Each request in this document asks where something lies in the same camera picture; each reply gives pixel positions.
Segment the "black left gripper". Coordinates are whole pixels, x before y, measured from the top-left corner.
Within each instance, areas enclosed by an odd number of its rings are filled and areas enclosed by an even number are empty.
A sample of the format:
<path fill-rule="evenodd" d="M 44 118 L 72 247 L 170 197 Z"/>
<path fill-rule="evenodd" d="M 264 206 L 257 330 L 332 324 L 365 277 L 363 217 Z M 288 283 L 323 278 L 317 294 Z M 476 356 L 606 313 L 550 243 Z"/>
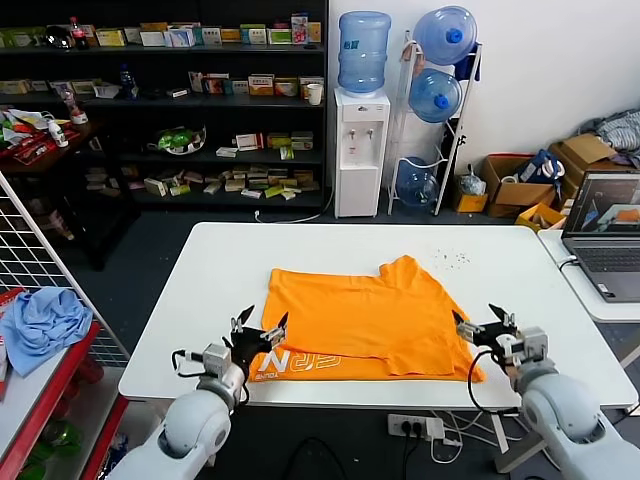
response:
<path fill-rule="evenodd" d="M 255 306 L 251 305 L 242 310 L 237 317 L 232 317 L 230 339 L 222 337 L 224 345 L 231 350 L 232 362 L 244 374 L 249 373 L 251 363 L 258 354 L 272 351 L 271 342 L 282 342 L 286 338 L 288 312 L 283 315 L 277 326 L 269 331 L 244 328 L 254 308 Z"/>

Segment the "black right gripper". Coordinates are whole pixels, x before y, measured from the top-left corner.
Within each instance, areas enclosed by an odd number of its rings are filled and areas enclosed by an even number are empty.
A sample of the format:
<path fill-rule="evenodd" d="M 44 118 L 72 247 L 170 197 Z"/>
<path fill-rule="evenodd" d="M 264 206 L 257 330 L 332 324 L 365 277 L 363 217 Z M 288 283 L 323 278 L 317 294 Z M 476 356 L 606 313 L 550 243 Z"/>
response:
<path fill-rule="evenodd" d="M 510 347 L 506 347 L 505 341 L 517 338 L 518 328 L 515 323 L 515 315 L 497 305 L 489 303 L 488 306 L 499 322 L 475 325 L 466 321 L 457 311 L 453 310 L 456 332 L 464 340 L 471 340 L 471 343 L 476 347 L 488 347 L 497 356 L 500 363 L 512 363 L 513 353 Z"/>

